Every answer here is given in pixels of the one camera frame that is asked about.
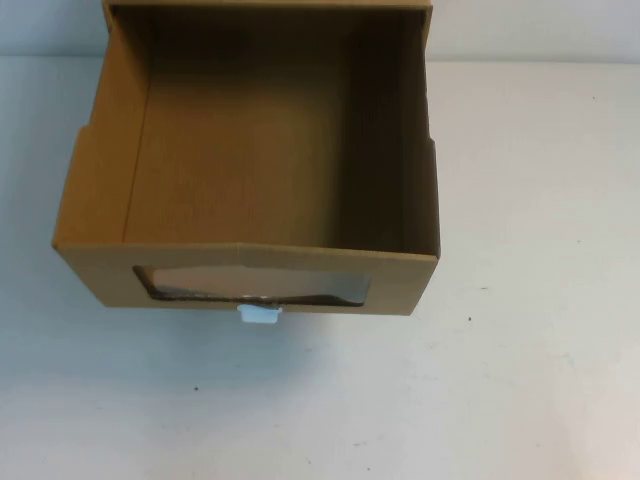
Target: white wall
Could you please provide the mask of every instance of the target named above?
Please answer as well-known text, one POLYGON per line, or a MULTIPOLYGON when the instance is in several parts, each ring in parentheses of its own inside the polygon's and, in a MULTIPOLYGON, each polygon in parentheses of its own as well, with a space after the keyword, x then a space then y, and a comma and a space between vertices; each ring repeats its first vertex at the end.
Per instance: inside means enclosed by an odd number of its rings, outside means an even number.
MULTIPOLYGON (((439 60, 640 63, 640 2, 434 0, 439 60)), ((99 55, 98 0, 0 0, 0 55, 99 55)))

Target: box side wall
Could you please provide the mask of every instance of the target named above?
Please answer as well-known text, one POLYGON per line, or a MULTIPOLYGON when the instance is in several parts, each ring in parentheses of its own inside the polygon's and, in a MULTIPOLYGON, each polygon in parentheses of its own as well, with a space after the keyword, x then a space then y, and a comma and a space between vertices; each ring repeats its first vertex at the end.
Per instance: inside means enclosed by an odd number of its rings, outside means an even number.
POLYGON ((400 62, 404 250, 440 256, 435 148, 429 135, 423 24, 407 16, 400 62))
POLYGON ((149 84, 151 31, 115 20, 88 126, 76 140, 54 245, 122 241, 149 84))

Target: cardboard box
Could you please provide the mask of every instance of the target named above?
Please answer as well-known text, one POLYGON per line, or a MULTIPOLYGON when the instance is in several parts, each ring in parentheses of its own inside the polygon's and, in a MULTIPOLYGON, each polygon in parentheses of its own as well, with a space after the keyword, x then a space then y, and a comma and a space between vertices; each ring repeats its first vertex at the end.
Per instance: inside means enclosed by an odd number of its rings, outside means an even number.
POLYGON ((410 314, 425 0, 118 0, 53 246, 107 306, 410 314))

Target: brown cardboard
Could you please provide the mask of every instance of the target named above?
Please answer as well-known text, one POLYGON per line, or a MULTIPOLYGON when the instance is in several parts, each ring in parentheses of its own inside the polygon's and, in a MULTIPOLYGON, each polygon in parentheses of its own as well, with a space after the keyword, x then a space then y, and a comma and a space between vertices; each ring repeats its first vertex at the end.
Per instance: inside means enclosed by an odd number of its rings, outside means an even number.
POLYGON ((54 247, 109 306, 234 308, 284 282, 269 301, 288 311, 410 314, 440 254, 429 5, 228 4, 105 3, 54 247), (244 267, 251 293, 165 301, 140 276, 189 267, 244 267), (300 272, 366 277, 366 300, 328 302, 334 286, 296 301, 283 278, 300 272))

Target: white surface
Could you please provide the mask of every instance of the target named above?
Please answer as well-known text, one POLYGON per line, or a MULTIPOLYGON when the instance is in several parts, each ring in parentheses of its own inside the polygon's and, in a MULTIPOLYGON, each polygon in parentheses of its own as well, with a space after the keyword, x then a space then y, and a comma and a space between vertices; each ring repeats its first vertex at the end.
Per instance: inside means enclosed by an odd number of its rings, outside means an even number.
POLYGON ((99 68, 0 60, 0 478, 640 478, 640 67, 429 64, 415 315, 276 326, 104 309, 51 250, 99 68))
MULTIPOLYGON (((640 3, 433 0, 428 55, 440 60, 640 63, 640 3)), ((0 55, 101 55, 99 0, 0 0, 0 55)))

